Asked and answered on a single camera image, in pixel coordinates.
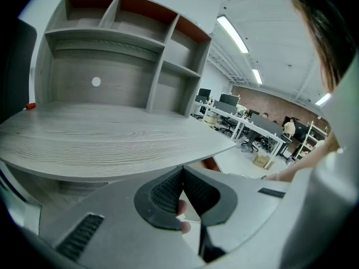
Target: black rubber grip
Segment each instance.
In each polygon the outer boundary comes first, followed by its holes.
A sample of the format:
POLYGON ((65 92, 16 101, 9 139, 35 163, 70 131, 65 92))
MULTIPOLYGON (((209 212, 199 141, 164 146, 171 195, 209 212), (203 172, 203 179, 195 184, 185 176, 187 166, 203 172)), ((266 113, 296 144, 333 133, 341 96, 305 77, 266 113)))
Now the black rubber grip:
POLYGON ((201 217, 203 226, 226 222, 237 206, 237 195, 231 187, 185 166, 140 187, 135 194, 135 208, 156 228, 181 230, 176 211, 182 190, 201 217))

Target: cardboard box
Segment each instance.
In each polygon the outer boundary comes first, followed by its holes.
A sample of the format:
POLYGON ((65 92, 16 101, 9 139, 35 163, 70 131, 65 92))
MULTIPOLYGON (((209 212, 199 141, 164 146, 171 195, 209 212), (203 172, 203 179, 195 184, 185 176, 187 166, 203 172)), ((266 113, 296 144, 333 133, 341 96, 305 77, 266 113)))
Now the cardboard box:
POLYGON ((204 121, 207 122, 207 123, 210 123, 211 126, 214 126, 216 124, 216 122, 218 121, 218 118, 217 117, 210 117, 210 116, 207 115, 204 121))
MULTIPOLYGON (((253 163, 256 166, 259 166, 260 168, 264 168, 264 166, 267 164, 267 162, 270 160, 269 156, 264 156, 264 155, 259 155, 256 154, 256 157, 253 160, 253 163)), ((274 164, 274 161, 272 161, 268 167, 266 168, 266 170, 269 170, 271 168, 271 166, 274 164)))

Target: shelf unit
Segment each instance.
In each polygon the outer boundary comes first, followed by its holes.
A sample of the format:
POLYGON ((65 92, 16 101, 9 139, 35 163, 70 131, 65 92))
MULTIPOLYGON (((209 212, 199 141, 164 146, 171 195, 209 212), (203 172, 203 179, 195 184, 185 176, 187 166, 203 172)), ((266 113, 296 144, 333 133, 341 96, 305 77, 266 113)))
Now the shelf unit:
POLYGON ((35 101, 188 117, 210 43, 197 25, 153 1, 61 0, 40 44, 35 101))
POLYGON ((304 139, 304 141, 303 141, 303 143, 301 145, 301 148, 299 149, 298 153, 294 157, 295 159, 297 159, 299 157, 300 158, 304 157, 303 154, 302 154, 303 150, 307 150, 307 151, 310 152, 310 151, 312 151, 314 149, 315 145, 319 142, 319 140, 317 140, 315 137, 313 137, 311 135, 312 131, 320 134, 322 137, 324 137, 324 139, 326 139, 327 136, 328 136, 324 131, 322 131, 320 128, 316 127, 314 125, 314 122, 312 121, 310 126, 309 126, 308 133, 306 134, 306 137, 305 137, 305 139, 304 139), (308 141, 312 141, 312 142, 315 143, 313 148, 308 147, 308 145, 307 145, 308 141))

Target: white shelving unit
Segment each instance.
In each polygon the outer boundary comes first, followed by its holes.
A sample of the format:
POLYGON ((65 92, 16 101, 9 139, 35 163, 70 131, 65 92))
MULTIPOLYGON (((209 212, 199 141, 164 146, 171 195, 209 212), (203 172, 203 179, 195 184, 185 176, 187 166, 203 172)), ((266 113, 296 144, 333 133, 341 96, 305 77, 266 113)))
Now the white shelving unit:
POLYGON ((308 130, 308 133, 305 137, 305 140, 303 141, 302 145, 301 145, 301 148, 299 149, 297 155, 294 157, 295 159, 298 159, 299 157, 302 158, 304 157, 305 155, 303 154, 304 151, 312 151, 315 147, 315 145, 319 142, 319 140, 317 140, 314 136, 311 135, 312 132, 316 132, 318 133, 320 136, 324 137, 324 139, 327 138, 327 134, 322 131, 320 128, 316 127, 314 124, 314 122, 312 121, 310 126, 309 126, 309 130, 308 130), (313 147, 309 146, 309 144, 307 143, 308 140, 311 140, 314 144, 313 147))

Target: long hair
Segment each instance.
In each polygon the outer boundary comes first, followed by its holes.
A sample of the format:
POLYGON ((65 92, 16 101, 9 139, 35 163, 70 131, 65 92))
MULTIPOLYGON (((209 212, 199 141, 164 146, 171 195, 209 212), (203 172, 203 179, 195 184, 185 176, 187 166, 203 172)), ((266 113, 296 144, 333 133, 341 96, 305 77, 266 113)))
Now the long hair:
POLYGON ((355 55, 356 43, 329 0, 292 0, 292 3, 301 13, 319 55, 323 84, 333 92, 355 55))

